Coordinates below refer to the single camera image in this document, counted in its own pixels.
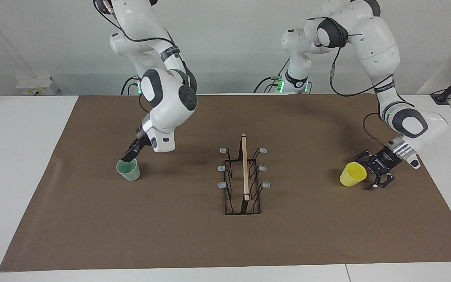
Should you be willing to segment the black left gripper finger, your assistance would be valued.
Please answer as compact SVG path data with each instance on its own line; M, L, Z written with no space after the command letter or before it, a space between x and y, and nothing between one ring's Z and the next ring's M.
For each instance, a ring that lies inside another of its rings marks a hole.
M361 165L370 165L370 151L364 150L354 157L355 162Z
M386 186L388 186L395 179L395 176L390 174L390 173L386 173L386 174L375 173L374 175L375 175L374 182L372 184L369 184L365 188L365 190L372 190L372 189L375 189L375 188L378 188L378 187L385 188ZM381 178L382 178L383 175L386 177L386 179L383 182L381 182Z

